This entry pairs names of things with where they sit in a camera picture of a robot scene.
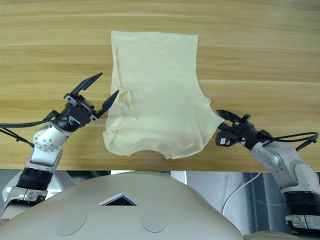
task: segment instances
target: robotic arm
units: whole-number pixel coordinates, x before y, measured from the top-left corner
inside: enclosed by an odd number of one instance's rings
[[[43,122],[49,124],[33,136],[34,148],[17,185],[12,188],[0,211],[0,219],[11,219],[46,199],[48,185],[68,138],[77,129],[91,121],[97,121],[112,106],[119,91],[112,94],[99,111],[95,111],[95,107],[79,95],[81,90],[86,90],[101,75],[99,73],[83,80],[71,93],[64,96],[67,100],[64,109],[60,113],[53,110],[44,119]]]
[[[218,110],[219,115],[231,121],[222,123],[216,137],[218,146],[230,147],[241,143],[267,169],[279,185],[285,202],[286,223],[293,233],[320,235],[320,185],[315,170],[297,153],[310,143],[315,143],[316,132],[306,132],[283,137],[272,137],[267,131],[257,131],[248,122],[250,115],[237,115]],[[301,139],[287,140],[302,135]],[[305,141],[295,149],[290,142]]]

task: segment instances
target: wood grain surface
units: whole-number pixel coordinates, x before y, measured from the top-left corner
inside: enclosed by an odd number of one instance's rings
[[[81,80],[104,75],[83,95],[99,106],[110,94],[111,31],[199,34],[197,76],[212,108],[251,114],[274,136],[320,132],[318,0],[1,0],[0,122],[43,119],[62,110]],[[265,171],[241,145],[191,157],[151,151],[109,153],[106,116],[67,142],[61,170]],[[31,140],[39,127],[17,129]],[[0,168],[23,168],[31,148],[0,135]],[[300,152],[320,171],[320,143]]]

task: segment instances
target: black rubber joint cover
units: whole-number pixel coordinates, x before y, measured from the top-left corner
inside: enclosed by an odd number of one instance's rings
[[[53,173],[48,171],[37,170],[33,168],[25,168],[17,183],[18,188],[47,190]]]

